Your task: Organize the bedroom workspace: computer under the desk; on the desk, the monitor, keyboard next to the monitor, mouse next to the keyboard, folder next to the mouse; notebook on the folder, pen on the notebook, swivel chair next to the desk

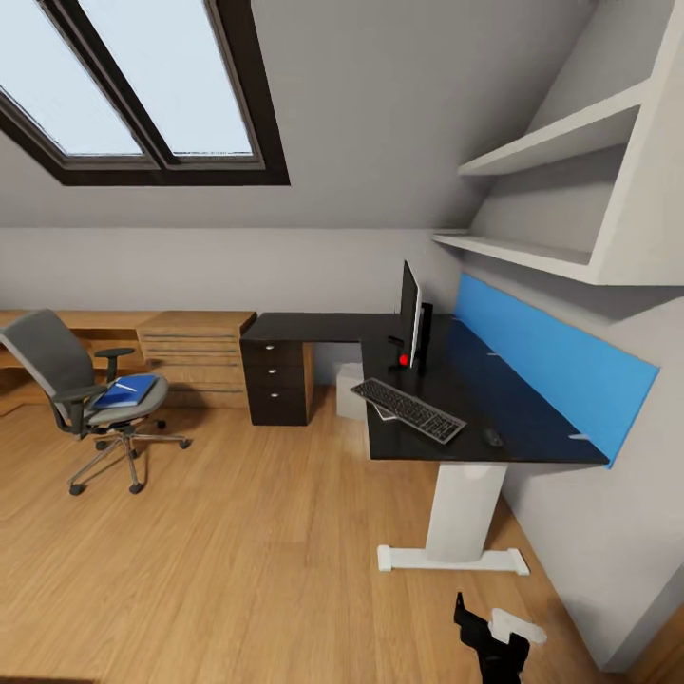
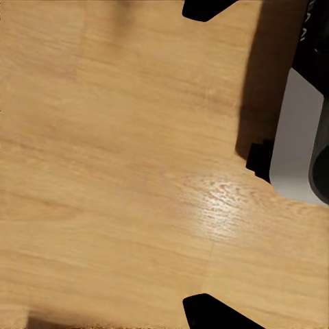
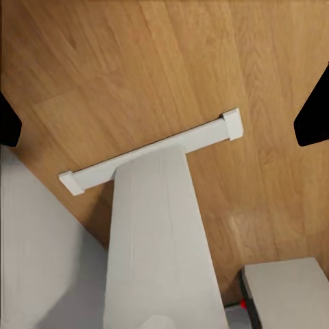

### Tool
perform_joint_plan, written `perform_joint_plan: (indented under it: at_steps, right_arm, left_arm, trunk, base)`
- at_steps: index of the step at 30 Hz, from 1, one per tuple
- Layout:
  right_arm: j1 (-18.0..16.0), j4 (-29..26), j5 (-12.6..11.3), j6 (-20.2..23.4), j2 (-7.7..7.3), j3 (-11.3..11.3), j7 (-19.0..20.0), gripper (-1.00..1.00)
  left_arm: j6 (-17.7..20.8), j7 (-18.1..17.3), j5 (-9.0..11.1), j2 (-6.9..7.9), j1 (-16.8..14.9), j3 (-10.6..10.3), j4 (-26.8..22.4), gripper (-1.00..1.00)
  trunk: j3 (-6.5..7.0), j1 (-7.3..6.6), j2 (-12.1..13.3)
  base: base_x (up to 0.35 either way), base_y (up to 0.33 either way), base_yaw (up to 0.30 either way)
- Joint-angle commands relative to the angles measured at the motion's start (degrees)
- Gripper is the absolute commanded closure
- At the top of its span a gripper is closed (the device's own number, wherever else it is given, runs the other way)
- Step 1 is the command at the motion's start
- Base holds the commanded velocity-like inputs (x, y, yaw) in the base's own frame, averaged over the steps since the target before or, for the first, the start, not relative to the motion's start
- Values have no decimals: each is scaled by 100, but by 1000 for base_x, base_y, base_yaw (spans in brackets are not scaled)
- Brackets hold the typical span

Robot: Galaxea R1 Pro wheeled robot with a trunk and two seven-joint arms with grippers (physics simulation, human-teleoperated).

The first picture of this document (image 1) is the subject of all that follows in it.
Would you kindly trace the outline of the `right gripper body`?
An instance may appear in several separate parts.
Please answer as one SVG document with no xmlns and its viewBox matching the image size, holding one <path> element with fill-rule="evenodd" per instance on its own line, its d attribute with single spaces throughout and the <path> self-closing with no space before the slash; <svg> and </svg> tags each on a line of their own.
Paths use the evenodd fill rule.
<svg viewBox="0 0 684 684">
<path fill-rule="evenodd" d="M 482 667 L 490 658 L 500 658 L 520 674 L 529 649 L 525 638 L 512 633 L 507 645 L 491 634 L 485 619 L 475 616 L 472 612 L 464 613 L 460 639 L 470 648 L 478 650 L 480 666 Z"/>
</svg>

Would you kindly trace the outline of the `monitor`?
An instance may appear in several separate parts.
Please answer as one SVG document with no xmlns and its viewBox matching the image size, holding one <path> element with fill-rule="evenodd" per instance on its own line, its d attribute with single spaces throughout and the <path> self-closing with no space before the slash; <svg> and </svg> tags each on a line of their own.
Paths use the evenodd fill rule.
<svg viewBox="0 0 684 684">
<path fill-rule="evenodd" d="M 428 343 L 430 342 L 430 327 L 432 319 L 433 305 L 422 302 L 422 293 L 417 279 L 410 268 L 409 262 L 404 263 L 403 286 L 401 298 L 401 323 L 403 329 L 403 339 L 388 336 L 388 339 L 395 340 L 404 344 L 405 355 L 400 358 L 400 366 L 410 368 L 413 363 L 414 355 L 426 356 Z M 424 313 L 424 321 L 421 336 L 421 350 L 416 350 L 418 336 L 418 325 L 420 313 Z"/>
</svg>

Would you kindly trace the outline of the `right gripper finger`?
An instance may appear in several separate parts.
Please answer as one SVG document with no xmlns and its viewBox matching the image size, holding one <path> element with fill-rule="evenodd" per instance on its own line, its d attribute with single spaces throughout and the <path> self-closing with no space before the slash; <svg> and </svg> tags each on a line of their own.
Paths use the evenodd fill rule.
<svg viewBox="0 0 684 684">
<path fill-rule="evenodd" d="M 464 605 L 464 599 L 463 599 L 463 594 L 462 592 L 458 592 L 458 598 L 456 601 L 456 609 L 454 613 L 454 622 L 462 627 L 462 623 L 464 621 L 464 613 L 468 611 L 465 609 Z M 470 612 L 470 611 L 468 611 Z"/>
</svg>

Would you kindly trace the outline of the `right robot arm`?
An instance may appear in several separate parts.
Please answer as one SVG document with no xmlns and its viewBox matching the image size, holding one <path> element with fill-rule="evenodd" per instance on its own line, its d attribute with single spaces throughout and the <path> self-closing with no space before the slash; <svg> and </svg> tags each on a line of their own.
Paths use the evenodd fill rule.
<svg viewBox="0 0 684 684">
<path fill-rule="evenodd" d="M 546 634 L 542 627 L 503 608 L 492 608 L 494 621 L 487 622 L 465 609 L 462 592 L 458 592 L 454 622 L 461 628 L 460 639 L 478 650 L 483 684 L 521 684 L 529 645 L 526 639 L 542 645 Z"/>
</svg>

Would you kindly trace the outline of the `swivel chair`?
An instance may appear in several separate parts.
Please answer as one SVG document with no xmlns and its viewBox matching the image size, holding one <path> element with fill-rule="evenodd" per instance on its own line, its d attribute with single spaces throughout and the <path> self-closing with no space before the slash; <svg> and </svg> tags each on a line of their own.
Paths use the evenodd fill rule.
<svg viewBox="0 0 684 684">
<path fill-rule="evenodd" d="M 143 486 L 138 483 L 133 461 L 137 457 L 133 440 L 182 440 L 180 448 L 189 446 L 183 436 L 139 433 L 155 422 L 158 428 L 165 428 L 166 422 L 159 418 L 132 426 L 146 420 L 165 399 L 168 381 L 162 375 L 155 374 L 156 381 L 138 405 L 95 409 L 95 403 L 117 382 L 117 357 L 132 354 L 134 349 L 97 351 L 97 358 L 108 358 L 108 367 L 106 385 L 95 386 L 91 357 L 53 310 L 42 308 L 0 328 L 0 341 L 39 382 L 51 403 L 58 428 L 73 433 L 74 441 L 81 442 L 90 434 L 120 432 L 93 439 L 97 450 L 104 451 L 68 481 L 70 495 L 78 496 L 83 490 L 84 485 L 73 484 L 79 477 L 121 445 L 127 450 L 134 482 L 129 491 L 136 495 Z M 65 423 L 66 419 L 70 419 L 71 426 Z M 105 448 L 105 441 L 115 442 Z"/>
</svg>

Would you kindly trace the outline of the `keyboard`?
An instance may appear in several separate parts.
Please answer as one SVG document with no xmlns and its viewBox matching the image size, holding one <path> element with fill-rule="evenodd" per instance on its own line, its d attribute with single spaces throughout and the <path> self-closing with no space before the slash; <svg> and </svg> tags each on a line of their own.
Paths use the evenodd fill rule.
<svg viewBox="0 0 684 684">
<path fill-rule="evenodd" d="M 465 422 L 375 378 L 350 391 L 443 445 L 466 427 Z"/>
</svg>

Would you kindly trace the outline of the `mouse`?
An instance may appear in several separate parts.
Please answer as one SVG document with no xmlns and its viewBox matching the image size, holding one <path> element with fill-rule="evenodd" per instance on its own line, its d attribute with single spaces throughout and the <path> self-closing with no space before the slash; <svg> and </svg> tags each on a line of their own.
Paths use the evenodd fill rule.
<svg viewBox="0 0 684 684">
<path fill-rule="evenodd" d="M 490 446 L 498 447 L 503 445 L 503 439 L 499 436 L 499 433 L 492 428 L 484 428 L 482 430 L 482 438 L 484 439 L 484 442 Z"/>
</svg>

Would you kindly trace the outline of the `folder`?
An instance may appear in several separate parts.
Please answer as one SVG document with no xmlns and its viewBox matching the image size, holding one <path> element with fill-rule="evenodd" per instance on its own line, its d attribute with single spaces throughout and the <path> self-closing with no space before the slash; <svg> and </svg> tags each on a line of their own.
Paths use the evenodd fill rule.
<svg viewBox="0 0 684 684">
<path fill-rule="evenodd" d="M 117 382 L 95 403 L 95 409 L 136 406 L 155 381 L 155 374 L 119 377 Z"/>
</svg>

